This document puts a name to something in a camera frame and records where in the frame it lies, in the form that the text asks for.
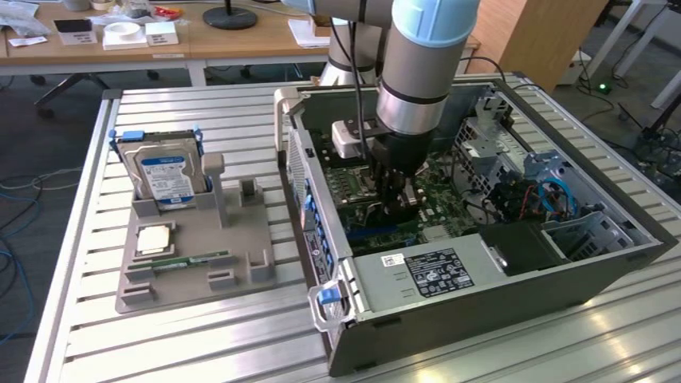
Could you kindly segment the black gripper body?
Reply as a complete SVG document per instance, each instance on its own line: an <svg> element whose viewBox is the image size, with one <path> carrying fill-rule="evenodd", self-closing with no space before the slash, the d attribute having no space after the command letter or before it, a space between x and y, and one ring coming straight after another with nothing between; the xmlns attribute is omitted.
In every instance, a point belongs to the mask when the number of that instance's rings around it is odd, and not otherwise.
<svg viewBox="0 0 681 383"><path fill-rule="evenodd" d="M372 158L378 162L380 173L398 172L402 176L414 177L426 162L432 134L404 135L391 132L375 136Z"/></svg>

